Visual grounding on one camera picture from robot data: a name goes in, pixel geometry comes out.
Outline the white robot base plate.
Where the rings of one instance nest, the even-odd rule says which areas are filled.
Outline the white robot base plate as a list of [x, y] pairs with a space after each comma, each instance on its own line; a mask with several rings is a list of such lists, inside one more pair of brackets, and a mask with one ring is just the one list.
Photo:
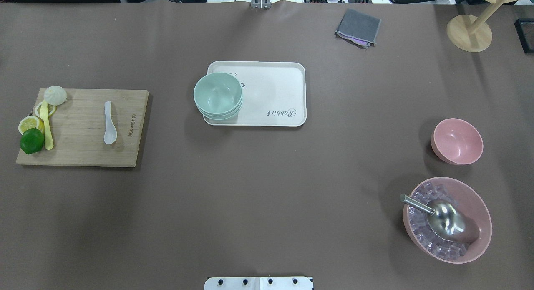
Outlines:
[[204, 290], [313, 290], [312, 277], [264, 276], [264, 277], [211, 277], [204, 283]]

